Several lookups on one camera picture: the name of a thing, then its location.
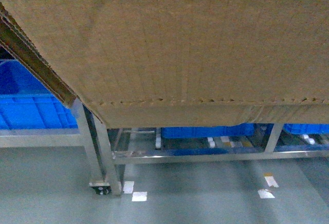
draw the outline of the white label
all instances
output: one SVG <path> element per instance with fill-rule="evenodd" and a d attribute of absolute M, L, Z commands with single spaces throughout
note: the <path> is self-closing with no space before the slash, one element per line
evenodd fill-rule
<path fill-rule="evenodd" d="M 260 198 L 275 198 L 268 189 L 260 189 L 258 190 L 258 194 Z"/>
<path fill-rule="evenodd" d="M 145 202 L 148 199 L 148 192 L 134 192 L 132 202 Z"/>
<path fill-rule="evenodd" d="M 132 194 L 134 191 L 134 181 L 125 181 L 123 186 L 123 193 L 124 194 Z"/>
<path fill-rule="evenodd" d="M 265 180 L 269 187 L 271 186 L 276 188 L 279 187 L 278 183 L 276 182 L 273 176 L 265 176 Z"/>
<path fill-rule="evenodd" d="M 221 137 L 221 141 L 223 143 L 228 143 L 230 141 L 230 138 L 229 137 Z"/>

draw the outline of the cardboard box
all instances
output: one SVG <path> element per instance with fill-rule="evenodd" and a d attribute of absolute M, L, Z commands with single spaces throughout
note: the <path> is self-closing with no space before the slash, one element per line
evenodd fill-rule
<path fill-rule="evenodd" d="M 109 128 L 329 123 L 329 0 L 0 1 L 2 44 Z"/>

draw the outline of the gray epoxy floor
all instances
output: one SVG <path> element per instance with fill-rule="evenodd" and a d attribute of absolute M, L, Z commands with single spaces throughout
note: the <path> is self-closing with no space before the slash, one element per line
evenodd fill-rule
<path fill-rule="evenodd" d="M 146 202 L 96 195 L 88 171 L 80 147 L 0 149 L 0 223 L 329 223 L 324 158 L 128 165 Z"/>

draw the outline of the metal rack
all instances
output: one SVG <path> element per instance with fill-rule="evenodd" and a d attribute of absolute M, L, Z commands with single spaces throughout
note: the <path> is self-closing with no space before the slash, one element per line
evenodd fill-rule
<path fill-rule="evenodd" d="M 90 165 L 89 186 L 101 195 L 107 194 L 110 189 L 113 195 L 121 194 L 124 170 L 122 165 L 125 164 L 329 156 L 329 144 L 276 146 L 283 124 L 275 124 L 269 137 L 256 134 L 255 147 L 212 148 L 214 146 L 208 144 L 209 148 L 164 150 L 159 146 L 159 128 L 141 132 L 136 129 L 107 130 L 80 101 L 75 102 L 72 113 L 77 118 L 79 129 L 0 130 L 0 147 L 83 146 Z M 129 134 L 136 133 L 152 134 L 154 150 L 129 151 Z"/>
<path fill-rule="evenodd" d="M 328 157 L 329 145 L 294 145 L 276 146 L 284 124 L 275 124 L 271 134 L 267 138 L 264 135 L 257 135 L 260 146 L 257 147 L 233 147 L 233 148 L 209 148 L 195 150 L 151 150 L 151 151 L 119 151 L 112 150 L 113 143 L 110 141 L 106 127 L 94 117 L 95 127 L 98 134 L 98 141 L 102 157 L 106 158 L 107 178 L 111 179 L 115 189 L 114 195 L 120 195 L 121 191 L 116 188 L 116 182 L 123 179 L 118 178 L 117 166 L 122 164 L 144 164 L 144 163 L 173 163 L 173 162 L 210 162 L 210 161 L 231 161 L 231 160 L 261 160 L 261 159 L 285 159 L 285 158 L 310 158 Z M 127 144 L 129 139 L 121 139 L 122 130 L 117 136 L 112 137 L 113 141 Z"/>
<path fill-rule="evenodd" d="M 83 146 L 90 166 L 89 186 L 95 188 L 97 193 L 106 193 L 107 187 L 111 183 L 112 191 L 117 193 L 120 186 L 111 181 L 111 168 L 106 157 L 101 157 L 90 112 L 76 101 L 72 112 L 75 113 L 79 129 L 32 129 L 32 130 L 0 130 L 0 148 L 9 147 L 57 147 L 57 146 Z"/>

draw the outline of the blue bin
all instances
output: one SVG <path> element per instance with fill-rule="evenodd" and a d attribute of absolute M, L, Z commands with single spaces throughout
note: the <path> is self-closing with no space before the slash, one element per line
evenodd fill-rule
<path fill-rule="evenodd" d="M 78 128 L 75 118 L 17 61 L 0 61 L 0 129 Z"/>
<path fill-rule="evenodd" d="M 266 134 L 270 134 L 273 124 L 267 124 Z M 285 124 L 283 129 L 291 134 L 329 134 L 329 124 Z"/>
<path fill-rule="evenodd" d="M 254 133 L 253 124 L 216 127 L 166 127 L 162 128 L 164 138 L 205 138 L 220 136 L 251 136 Z"/>

